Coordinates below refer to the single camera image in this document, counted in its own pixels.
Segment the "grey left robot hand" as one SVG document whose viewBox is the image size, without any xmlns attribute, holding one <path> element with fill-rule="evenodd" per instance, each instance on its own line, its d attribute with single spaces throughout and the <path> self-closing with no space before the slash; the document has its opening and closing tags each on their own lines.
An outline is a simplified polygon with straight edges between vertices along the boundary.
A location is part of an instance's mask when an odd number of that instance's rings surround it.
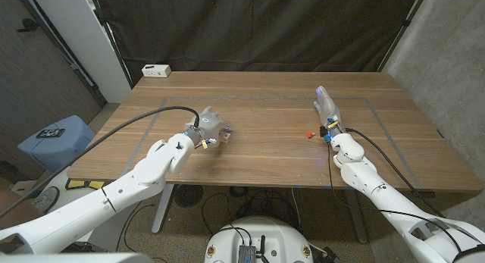
<svg viewBox="0 0 485 263">
<path fill-rule="evenodd" d="M 202 140 L 209 140 L 208 147 L 215 148 L 220 144 L 219 134 L 228 128 L 227 122 L 219 118 L 219 114 L 211 110 L 211 106 L 206 107 L 199 114 L 199 125 L 195 126 L 196 117 L 189 123 L 185 123 L 184 130 L 188 133 L 196 146 Z"/>
</svg>

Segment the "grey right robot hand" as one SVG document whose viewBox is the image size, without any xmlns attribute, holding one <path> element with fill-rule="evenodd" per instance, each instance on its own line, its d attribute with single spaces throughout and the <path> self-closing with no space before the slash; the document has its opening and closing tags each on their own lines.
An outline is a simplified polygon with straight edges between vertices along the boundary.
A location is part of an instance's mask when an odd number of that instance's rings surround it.
<svg viewBox="0 0 485 263">
<path fill-rule="evenodd" d="M 317 109 L 322 126 L 328 130 L 331 128 L 331 124 L 341 122 L 340 110 L 323 86 L 319 86 L 315 92 L 317 98 L 313 104 Z"/>
</svg>

